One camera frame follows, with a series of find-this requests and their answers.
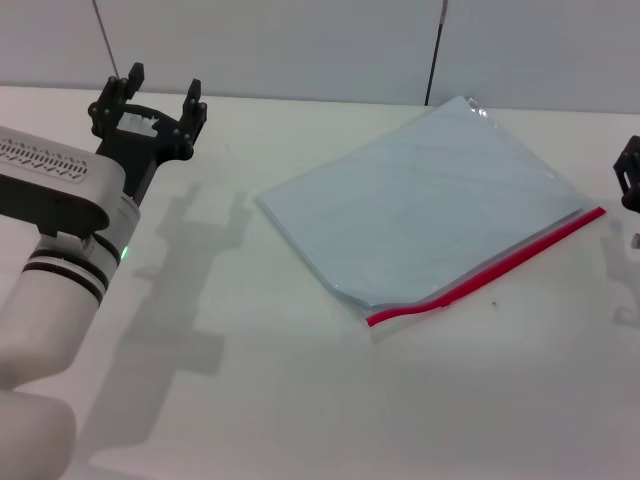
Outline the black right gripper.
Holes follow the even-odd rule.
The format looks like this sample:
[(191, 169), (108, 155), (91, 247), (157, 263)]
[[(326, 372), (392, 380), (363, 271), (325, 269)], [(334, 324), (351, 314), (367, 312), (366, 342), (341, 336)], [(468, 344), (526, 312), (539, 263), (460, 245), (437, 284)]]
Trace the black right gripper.
[(632, 136), (613, 166), (623, 193), (621, 204), (635, 213), (640, 213), (639, 145), (640, 137)]

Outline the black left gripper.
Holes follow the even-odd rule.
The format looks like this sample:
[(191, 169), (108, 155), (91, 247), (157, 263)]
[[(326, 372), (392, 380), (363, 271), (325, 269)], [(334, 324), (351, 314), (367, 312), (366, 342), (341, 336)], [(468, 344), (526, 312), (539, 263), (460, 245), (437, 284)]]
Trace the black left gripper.
[[(125, 172), (123, 192), (140, 204), (160, 165), (167, 161), (189, 160), (197, 138), (207, 121), (207, 104), (201, 102), (201, 81), (193, 79), (178, 120), (148, 107), (126, 104), (145, 79), (144, 65), (133, 64), (126, 77), (110, 76), (98, 99), (88, 108), (91, 131), (101, 140), (96, 153), (120, 165)], [(122, 130), (125, 115), (151, 120), (152, 136)]]

